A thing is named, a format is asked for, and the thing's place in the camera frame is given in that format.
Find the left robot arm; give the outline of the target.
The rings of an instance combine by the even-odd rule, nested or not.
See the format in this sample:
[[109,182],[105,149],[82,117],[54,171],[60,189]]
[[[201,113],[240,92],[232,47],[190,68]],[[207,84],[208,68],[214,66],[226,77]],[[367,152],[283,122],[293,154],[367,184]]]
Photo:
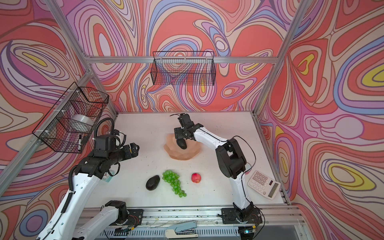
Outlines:
[[126,203],[111,200],[100,213],[77,228],[81,213],[94,189],[105,174],[112,176],[111,167],[120,166],[121,161],[135,158],[140,147],[126,144],[119,138],[112,118],[100,120],[94,129],[94,149],[68,175],[69,189],[53,217],[39,233],[39,240],[94,240],[111,224],[126,225],[130,214]]

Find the dark avocado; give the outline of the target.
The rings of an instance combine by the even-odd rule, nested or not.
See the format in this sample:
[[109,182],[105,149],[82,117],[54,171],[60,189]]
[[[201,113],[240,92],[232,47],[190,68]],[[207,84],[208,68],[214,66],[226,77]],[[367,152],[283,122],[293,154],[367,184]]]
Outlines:
[[182,150],[186,150],[188,147],[185,139],[176,139],[176,143]]
[[160,182],[160,176],[159,175],[155,175],[155,176],[149,178],[148,181],[146,182],[146,189],[148,191],[155,190],[158,187],[159,182]]

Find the pink lotus fruit bowl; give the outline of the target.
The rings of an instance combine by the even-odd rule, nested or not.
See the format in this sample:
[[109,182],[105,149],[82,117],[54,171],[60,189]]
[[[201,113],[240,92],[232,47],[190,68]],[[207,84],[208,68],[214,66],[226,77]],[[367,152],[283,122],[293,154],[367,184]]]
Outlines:
[[192,140],[186,140],[186,149],[182,149],[177,144],[174,134],[166,135],[164,150],[170,158],[174,160],[187,161],[196,157],[202,150],[202,144]]

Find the silver tape roll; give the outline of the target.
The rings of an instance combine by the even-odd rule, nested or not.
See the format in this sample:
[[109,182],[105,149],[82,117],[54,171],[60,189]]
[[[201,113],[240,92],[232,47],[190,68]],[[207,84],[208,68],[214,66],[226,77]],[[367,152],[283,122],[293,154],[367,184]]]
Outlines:
[[89,126],[94,125],[94,121],[85,115],[76,114],[72,117],[72,120],[80,122],[85,125],[89,125]]

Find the white calculator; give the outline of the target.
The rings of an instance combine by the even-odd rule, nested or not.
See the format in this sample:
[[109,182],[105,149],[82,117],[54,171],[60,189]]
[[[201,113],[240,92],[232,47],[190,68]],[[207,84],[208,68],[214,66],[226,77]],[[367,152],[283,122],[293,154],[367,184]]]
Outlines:
[[248,186],[262,197],[273,200],[281,184],[260,171],[255,171],[248,181]]

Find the black marker pen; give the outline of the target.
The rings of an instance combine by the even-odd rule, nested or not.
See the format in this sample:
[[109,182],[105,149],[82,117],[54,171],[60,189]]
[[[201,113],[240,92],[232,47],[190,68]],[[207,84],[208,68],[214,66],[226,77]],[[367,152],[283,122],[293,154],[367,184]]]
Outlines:
[[78,152],[82,151],[82,135],[79,135],[78,139]]

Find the green grape bunch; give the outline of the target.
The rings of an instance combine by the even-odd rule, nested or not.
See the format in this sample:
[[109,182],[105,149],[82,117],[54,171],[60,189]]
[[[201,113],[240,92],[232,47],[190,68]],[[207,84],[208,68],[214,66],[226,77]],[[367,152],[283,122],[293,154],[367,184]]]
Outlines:
[[166,170],[163,172],[162,179],[171,186],[175,195],[179,196],[180,198],[187,196],[186,192],[181,187],[180,176],[177,173],[173,172],[172,170]]

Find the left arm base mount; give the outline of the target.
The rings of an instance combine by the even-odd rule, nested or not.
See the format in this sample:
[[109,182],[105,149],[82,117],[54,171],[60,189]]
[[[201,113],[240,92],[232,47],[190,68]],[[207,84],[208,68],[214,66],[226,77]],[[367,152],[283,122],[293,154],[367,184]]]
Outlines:
[[126,202],[111,200],[104,207],[114,207],[118,210],[118,217],[112,225],[137,227],[142,224],[143,209],[128,209]]

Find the small teal clock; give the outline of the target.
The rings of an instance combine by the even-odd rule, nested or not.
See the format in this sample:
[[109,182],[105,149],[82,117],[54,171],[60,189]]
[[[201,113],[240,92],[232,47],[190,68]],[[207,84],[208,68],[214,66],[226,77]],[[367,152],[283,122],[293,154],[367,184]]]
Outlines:
[[109,183],[113,177],[110,175],[104,175],[102,181]]

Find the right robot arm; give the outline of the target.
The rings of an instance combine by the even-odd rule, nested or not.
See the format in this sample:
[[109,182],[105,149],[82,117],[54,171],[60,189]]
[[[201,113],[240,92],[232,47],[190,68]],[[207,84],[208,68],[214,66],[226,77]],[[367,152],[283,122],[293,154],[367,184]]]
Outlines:
[[248,214],[253,210],[253,204],[248,200],[248,192],[244,187],[243,176],[246,172],[246,157],[234,138],[224,139],[207,130],[202,124],[195,124],[185,113],[177,114],[179,128],[174,129],[177,145],[187,148],[186,140],[199,142],[214,150],[222,174],[229,178],[234,194],[234,209],[240,214]]

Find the red apple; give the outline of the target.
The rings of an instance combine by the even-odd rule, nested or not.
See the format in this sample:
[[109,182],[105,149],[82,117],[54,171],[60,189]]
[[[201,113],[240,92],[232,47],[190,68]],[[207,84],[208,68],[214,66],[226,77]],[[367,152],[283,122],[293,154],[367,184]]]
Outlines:
[[200,174],[198,174],[198,173],[193,173],[193,174],[191,175],[191,181],[192,181],[193,183],[198,184],[198,183],[201,182],[201,180],[202,180],[202,177],[201,177]]

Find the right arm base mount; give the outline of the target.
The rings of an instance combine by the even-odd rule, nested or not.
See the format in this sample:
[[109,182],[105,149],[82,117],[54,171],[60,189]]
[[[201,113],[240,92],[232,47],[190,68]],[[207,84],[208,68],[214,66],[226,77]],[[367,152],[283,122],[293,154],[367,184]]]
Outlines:
[[258,226],[264,222],[260,210],[251,206],[244,210],[237,207],[222,208],[218,217],[222,219],[223,224],[252,224]]

